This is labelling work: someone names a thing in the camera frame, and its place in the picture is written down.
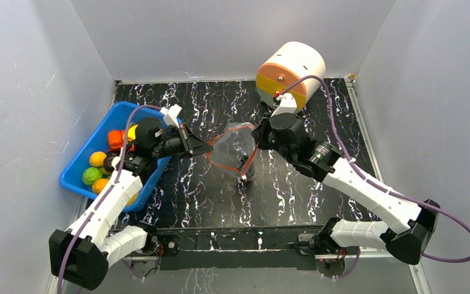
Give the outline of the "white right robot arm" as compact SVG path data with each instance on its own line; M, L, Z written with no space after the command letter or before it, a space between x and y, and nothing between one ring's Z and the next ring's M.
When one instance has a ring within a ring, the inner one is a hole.
M309 136L292 113L268 115L252 131L256 146L273 150L300 174L332 187L379 217L376 222L329 219L304 252L337 253L344 247L370 247L389 252L399 261L416 265L435 230L436 211L394 197L379 189L376 178L353 168L342 150Z

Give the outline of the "clear zip bag orange zipper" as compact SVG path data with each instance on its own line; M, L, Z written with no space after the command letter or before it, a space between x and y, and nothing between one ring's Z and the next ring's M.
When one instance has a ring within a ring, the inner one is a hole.
M213 150L207 153L209 162L222 172L238 179L241 175L239 166L243 155L249 156L253 163L258 148L251 132L256 126L249 122L231 122L224 131L210 141Z

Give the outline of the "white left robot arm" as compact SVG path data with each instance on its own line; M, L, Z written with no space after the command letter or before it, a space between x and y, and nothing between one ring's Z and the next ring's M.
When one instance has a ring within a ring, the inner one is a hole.
M158 238L136 226L108 236L108 232L130 199L144 187L142 172L158 166L169 156L190 158L212 151L212 146L184 124L144 118L135 138L123 139L119 155L113 157L111 178L92 205L67 229L56 229L48 239L51 273L57 277L57 293L65 282L93 290L104 280L111 265L139 250L153 254Z

